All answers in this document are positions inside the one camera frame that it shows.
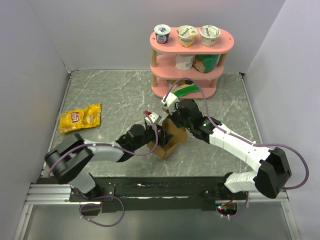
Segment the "brown cardboard paper box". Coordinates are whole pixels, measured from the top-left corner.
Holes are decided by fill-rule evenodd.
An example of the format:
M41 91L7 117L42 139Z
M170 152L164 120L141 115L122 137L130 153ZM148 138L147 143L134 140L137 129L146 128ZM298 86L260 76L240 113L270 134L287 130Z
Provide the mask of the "brown cardboard paper box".
M177 148L180 144L185 144L188 139L187 131L184 127L178 128L175 124L166 117L161 125L156 125L157 132L159 136L160 127L164 127L168 133L173 135L173 138L167 143L166 146L159 145L159 139L157 147L152 152L160 157L162 160L166 160ZM152 150L155 147L156 141L151 141L147 144L147 147Z

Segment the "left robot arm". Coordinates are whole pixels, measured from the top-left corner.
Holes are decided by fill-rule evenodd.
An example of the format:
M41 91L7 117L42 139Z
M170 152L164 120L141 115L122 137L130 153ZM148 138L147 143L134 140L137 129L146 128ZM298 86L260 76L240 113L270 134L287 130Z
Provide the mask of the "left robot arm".
M102 190L95 178L85 170L90 161L125 162L148 143L163 147L172 138L173 135L160 125L154 130L150 125L141 124L131 126L113 143L85 140L75 133L50 150L44 160L49 166L49 174L53 174L59 184L69 184L84 199L94 201L102 195Z

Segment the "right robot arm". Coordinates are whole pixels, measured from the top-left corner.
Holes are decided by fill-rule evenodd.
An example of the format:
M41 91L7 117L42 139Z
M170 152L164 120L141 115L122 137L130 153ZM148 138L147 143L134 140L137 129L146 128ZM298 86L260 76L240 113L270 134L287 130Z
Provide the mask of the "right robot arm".
M223 199L249 191L275 199L291 177L286 153L281 148L258 147L254 142L241 140L219 120L203 115L193 99L167 98L162 104L177 128L186 128L195 138L227 151L251 167L250 172L230 172L223 177L218 187Z

